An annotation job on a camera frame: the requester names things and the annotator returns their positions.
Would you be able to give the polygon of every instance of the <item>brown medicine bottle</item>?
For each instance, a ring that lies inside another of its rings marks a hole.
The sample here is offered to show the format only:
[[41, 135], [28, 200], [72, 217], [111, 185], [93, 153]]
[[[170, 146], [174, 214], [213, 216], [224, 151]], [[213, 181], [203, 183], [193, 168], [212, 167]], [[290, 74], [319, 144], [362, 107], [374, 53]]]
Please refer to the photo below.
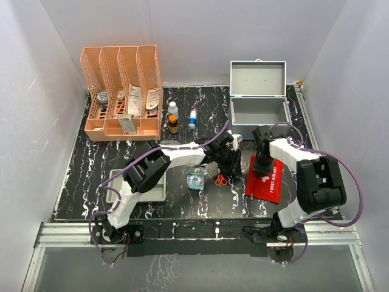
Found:
[[177, 134], [178, 132], [178, 122], [175, 116], [170, 116], [168, 121], [169, 132], [170, 134]]

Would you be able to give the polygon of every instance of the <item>white backdrop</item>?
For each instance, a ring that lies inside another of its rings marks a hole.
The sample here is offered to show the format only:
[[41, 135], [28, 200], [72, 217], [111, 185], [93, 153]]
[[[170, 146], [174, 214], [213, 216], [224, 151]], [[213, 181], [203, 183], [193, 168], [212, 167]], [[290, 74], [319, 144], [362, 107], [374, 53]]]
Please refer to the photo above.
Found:
[[[388, 15], [387, 0], [349, 0], [304, 82], [321, 148], [343, 158], [365, 191], [357, 230], [377, 291], [388, 291], [389, 283]], [[350, 219], [359, 200], [345, 178], [342, 211]]]
[[229, 82], [231, 60], [304, 79], [346, 0], [41, 0], [78, 70], [85, 46], [158, 45], [165, 85]]
[[0, 7], [0, 290], [11, 292], [53, 211], [86, 86], [39, 0]]

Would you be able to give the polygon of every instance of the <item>scissors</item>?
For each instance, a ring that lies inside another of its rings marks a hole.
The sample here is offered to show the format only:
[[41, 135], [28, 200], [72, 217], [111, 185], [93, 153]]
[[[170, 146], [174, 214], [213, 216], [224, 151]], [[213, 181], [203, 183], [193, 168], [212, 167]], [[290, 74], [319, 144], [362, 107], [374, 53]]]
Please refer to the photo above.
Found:
[[220, 169], [218, 169], [218, 179], [215, 181], [215, 184], [219, 186], [226, 186], [227, 185], [227, 180], [220, 174]]

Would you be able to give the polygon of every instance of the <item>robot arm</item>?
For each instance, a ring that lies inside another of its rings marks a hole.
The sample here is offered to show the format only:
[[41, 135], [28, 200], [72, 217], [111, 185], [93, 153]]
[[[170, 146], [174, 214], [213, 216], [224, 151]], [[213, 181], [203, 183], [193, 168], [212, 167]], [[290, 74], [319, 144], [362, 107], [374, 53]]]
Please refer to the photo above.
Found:
[[253, 131], [257, 144], [254, 171], [268, 174], [277, 159], [296, 173], [297, 197], [274, 214], [270, 233], [294, 228], [299, 223], [346, 203], [346, 192], [338, 162], [329, 156], [304, 151], [283, 136], [274, 136], [268, 127]]
[[[272, 171], [274, 159], [280, 160], [297, 174], [297, 198], [287, 207], [273, 215], [271, 226], [262, 235], [277, 236], [323, 211], [346, 203], [346, 192], [337, 161], [328, 156], [317, 156], [291, 144], [283, 136], [274, 136], [268, 127], [257, 127], [253, 131], [257, 146], [254, 171], [267, 175]], [[167, 169], [180, 165], [198, 165], [216, 161], [226, 175], [241, 176], [241, 150], [238, 148], [241, 135], [225, 132], [206, 147], [197, 148], [206, 141], [181, 145], [186, 150], [158, 150], [147, 156], [123, 174], [118, 208], [103, 220], [104, 228], [112, 239], [116, 230], [126, 226], [129, 216], [143, 193], [151, 190]], [[138, 148], [130, 162], [160, 147], [148, 141]]]
[[[117, 198], [114, 202], [114, 205], [119, 204], [118, 208], [107, 215], [108, 220], [103, 220], [105, 229], [112, 231], [108, 232], [111, 233], [109, 237], [114, 236], [115, 230], [128, 224], [129, 216], [142, 194], [151, 190], [166, 170], [172, 167], [216, 161], [223, 174], [241, 176], [241, 150], [239, 149], [241, 135], [231, 135], [227, 131], [208, 146], [195, 149], [205, 141], [206, 138], [201, 138], [196, 142], [179, 145], [176, 147], [178, 150], [158, 150], [125, 172], [120, 189], [121, 200], [119, 202]], [[146, 142], [136, 150], [129, 163], [152, 148], [160, 146], [163, 145], [158, 145], [155, 141]]]

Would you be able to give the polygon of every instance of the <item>open metal case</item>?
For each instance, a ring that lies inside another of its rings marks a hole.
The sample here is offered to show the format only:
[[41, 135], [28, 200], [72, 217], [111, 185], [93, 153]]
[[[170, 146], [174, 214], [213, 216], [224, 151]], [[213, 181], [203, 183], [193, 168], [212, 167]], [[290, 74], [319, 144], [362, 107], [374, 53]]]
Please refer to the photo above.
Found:
[[[231, 61], [230, 63], [230, 129], [252, 140], [256, 126], [291, 122], [286, 103], [285, 61]], [[286, 134], [289, 126], [274, 128], [275, 134]]]

